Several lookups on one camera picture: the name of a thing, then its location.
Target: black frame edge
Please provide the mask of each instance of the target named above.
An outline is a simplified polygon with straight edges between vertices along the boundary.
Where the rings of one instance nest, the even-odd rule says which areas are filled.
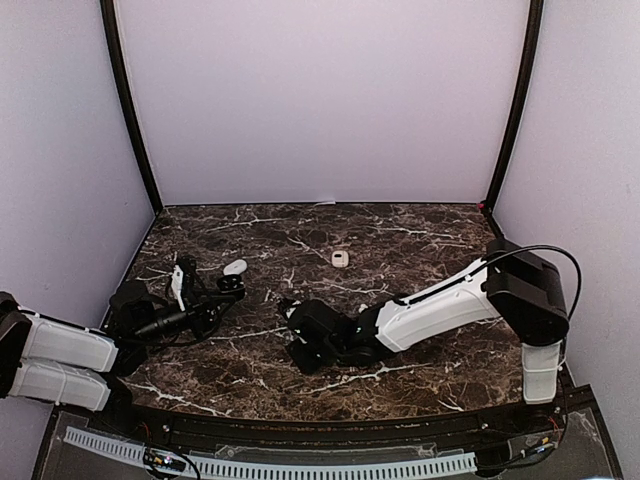
[[[487,224],[489,225],[489,228],[491,229],[495,237],[504,238],[504,232],[502,231],[502,229],[500,228],[500,225],[498,225],[498,222],[494,218],[493,212],[487,209],[484,205],[480,206],[480,212],[482,213],[482,215],[484,215],[484,218],[487,221]]]
[[[513,94],[511,110],[509,111],[509,119],[505,128],[500,153],[496,161],[496,167],[493,171],[491,184],[487,192],[486,199],[482,202],[484,208],[493,212],[496,206],[500,189],[504,183],[509,167],[509,160],[513,153],[513,147],[520,128],[522,113],[527,99],[529,83],[531,81],[531,73],[533,72],[533,63],[536,56],[536,48],[538,46],[538,37],[540,35],[540,25],[542,24],[542,10],[544,0],[531,0],[529,6],[529,18],[527,20],[527,31],[524,37],[524,46],[522,48],[522,57],[520,59],[520,68],[518,70],[518,79]]]
[[[144,146],[144,141],[142,140],[142,132],[140,131],[140,125],[138,124],[138,117],[133,106],[133,97],[131,95],[131,88],[129,87],[129,80],[127,79],[127,71],[125,68],[124,56],[122,55],[122,45],[120,44],[118,22],[113,1],[114,0],[100,0],[102,23],[104,25],[104,33],[107,39],[109,58],[111,59],[111,69],[113,70],[113,78],[115,79],[118,97],[120,98],[122,115],[124,116],[124,120],[127,125],[127,131],[129,132],[129,139],[131,140],[133,153],[136,157],[136,162],[138,163],[138,169],[140,170],[140,175],[142,176],[142,181],[144,182],[145,189],[147,190],[147,195],[151,202],[151,206],[153,207],[153,211],[158,215],[164,206],[162,204],[162,199],[160,198],[158,185],[153,177],[153,171],[151,170],[147,150]]]

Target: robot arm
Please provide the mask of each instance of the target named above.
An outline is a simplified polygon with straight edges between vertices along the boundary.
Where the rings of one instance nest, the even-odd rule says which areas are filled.
[[[550,402],[569,329],[560,276],[552,263],[529,252],[486,268],[492,258],[518,248],[494,240],[485,257],[457,275],[370,307],[355,320],[319,300],[285,305],[288,326],[298,336],[287,347],[289,354],[303,373],[334,363],[368,365],[434,335],[502,316],[522,342],[524,400]]]
[[[244,268],[246,263],[225,272],[218,291],[210,292],[195,261],[179,258],[170,283],[172,304],[149,294],[140,281],[125,282],[110,299],[107,333],[26,310],[0,292],[0,398],[26,396],[102,410],[111,388],[101,374],[133,373],[146,360],[147,345],[157,345],[158,338],[191,329],[192,343],[205,339],[226,309],[244,297],[239,274]]]

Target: white marble vein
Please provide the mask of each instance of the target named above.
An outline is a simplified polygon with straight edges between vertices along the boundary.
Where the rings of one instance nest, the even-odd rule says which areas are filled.
[[[397,372],[399,370],[411,370],[412,368],[420,368],[420,367],[429,367],[432,366],[431,363],[416,363],[413,365],[403,365],[401,367],[387,367],[385,365],[382,365],[382,367],[380,367],[380,369],[376,372],[373,373],[366,373],[364,375],[351,375],[351,376],[343,376],[339,382],[336,383],[331,383],[329,385],[325,385],[324,387],[321,388],[316,388],[313,390],[309,390],[309,391],[304,391],[301,393],[304,394],[311,394],[311,393],[318,393],[318,392],[324,392],[325,390],[331,390],[332,388],[336,388],[336,387],[341,387],[342,385],[346,385],[347,383],[351,383],[351,382],[355,382],[356,380],[365,380],[367,378],[373,378],[375,380],[380,380],[380,375],[384,374],[384,373],[390,373],[390,372]]]

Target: white wall panel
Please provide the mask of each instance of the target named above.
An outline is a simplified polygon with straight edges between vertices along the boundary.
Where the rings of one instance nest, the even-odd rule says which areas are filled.
[[[97,326],[153,218],[99,2],[0,2],[0,167],[0,290]],[[0,400],[0,478],[31,478],[50,409]]]
[[[119,1],[163,200],[482,200],[528,3]]]
[[[557,244],[583,265],[569,364],[578,384],[594,388],[625,478],[640,472],[638,25],[635,1],[546,2],[523,123],[496,208],[512,240]],[[563,266],[570,299],[575,274]]]

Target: dark marble tabletop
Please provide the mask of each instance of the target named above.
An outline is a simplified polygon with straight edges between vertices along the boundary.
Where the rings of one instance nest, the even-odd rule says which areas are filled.
[[[245,259],[247,297],[215,336],[152,356],[125,379],[135,402],[244,419],[380,420],[518,401],[520,345],[500,319],[428,339],[369,368],[304,376],[276,304],[320,298],[356,315],[396,293],[456,273],[493,238],[473,205],[340,204],[170,207],[158,218],[129,278],[163,294],[176,253],[189,253],[209,285]],[[350,264],[331,265],[334,250]]]

